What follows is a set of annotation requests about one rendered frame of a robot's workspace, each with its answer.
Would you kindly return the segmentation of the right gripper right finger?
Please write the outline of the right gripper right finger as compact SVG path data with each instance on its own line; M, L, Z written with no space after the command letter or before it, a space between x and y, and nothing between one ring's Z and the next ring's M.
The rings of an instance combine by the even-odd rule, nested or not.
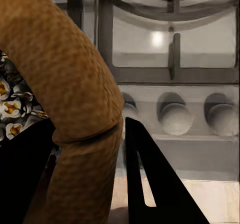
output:
M210 224L144 125L125 118L129 224ZM145 204L138 153L156 207Z

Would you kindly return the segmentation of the popcorn bag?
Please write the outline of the popcorn bag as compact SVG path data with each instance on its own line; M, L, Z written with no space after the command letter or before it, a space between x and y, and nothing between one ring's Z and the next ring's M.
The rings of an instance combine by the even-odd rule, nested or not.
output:
M2 52L62 149L58 161L49 156L22 224L108 224L125 100L104 59L52 0L0 0Z

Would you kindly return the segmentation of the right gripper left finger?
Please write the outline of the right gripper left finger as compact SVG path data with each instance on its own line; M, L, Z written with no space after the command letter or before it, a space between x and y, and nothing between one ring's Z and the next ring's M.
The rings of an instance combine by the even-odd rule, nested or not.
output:
M55 143L50 118L0 146L0 224L23 224Z

